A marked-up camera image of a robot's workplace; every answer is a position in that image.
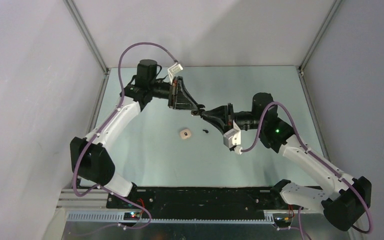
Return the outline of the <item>beige earbud charging case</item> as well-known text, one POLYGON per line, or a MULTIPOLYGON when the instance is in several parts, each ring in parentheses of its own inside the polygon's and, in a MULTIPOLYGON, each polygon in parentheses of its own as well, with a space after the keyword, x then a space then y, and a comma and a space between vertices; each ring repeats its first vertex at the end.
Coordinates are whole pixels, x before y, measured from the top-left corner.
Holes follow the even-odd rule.
POLYGON ((185 129, 182 129, 179 132, 179 136, 180 136, 180 138, 182 140, 186 140, 186 139, 189 139, 192 136, 192 132, 190 131, 190 129, 185 128, 185 129))

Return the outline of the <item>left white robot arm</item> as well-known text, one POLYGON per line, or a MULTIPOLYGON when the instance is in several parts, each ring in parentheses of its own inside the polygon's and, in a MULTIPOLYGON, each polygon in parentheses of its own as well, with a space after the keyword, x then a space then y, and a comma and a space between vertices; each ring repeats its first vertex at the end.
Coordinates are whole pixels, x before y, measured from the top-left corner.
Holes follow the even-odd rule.
POLYGON ((133 208, 138 202, 138 194, 132 189, 135 184, 116 172, 116 166, 108 150, 115 140, 154 98, 165 99, 173 110, 190 111, 199 116, 205 106, 197 103, 186 90, 184 80, 176 74, 183 70, 179 62, 168 68, 168 82, 158 78, 160 66, 155 60, 143 59, 137 65, 133 82, 126 85, 120 97, 101 125, 85 137, 74 137, 70 142, 73 186, 78 177, 92 181, 96 187, 106 189, 110 194, 119 195, 118 201, 125 208, 133 208))

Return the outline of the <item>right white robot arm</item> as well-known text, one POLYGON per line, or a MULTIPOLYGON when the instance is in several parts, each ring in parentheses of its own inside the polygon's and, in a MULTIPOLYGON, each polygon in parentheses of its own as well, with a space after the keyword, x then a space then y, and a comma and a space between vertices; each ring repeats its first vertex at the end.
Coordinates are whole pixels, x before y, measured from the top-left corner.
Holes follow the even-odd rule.
POLYGON ((202 110, 200 117, 219 130, 224 145, 238 155, 248 153, 257 143, 295 163, 308 174, 319 189, 298 185, 283 179, 271 188, 271 204, 277 209, 288 205, 299 206, 321 213, 341 231, 356 229, 356 222, 367 216, 368 229, 373 231, 370 213, 371 182, 361 176, 355 178, 314 151, 301 138, 292 117, 283 120, 278 109, 284 105, 265 92, 252 98, 250 111, 235 112, 232 104, 202 110), (242 146, 241 133, 255 130, 252 147, 242 146))

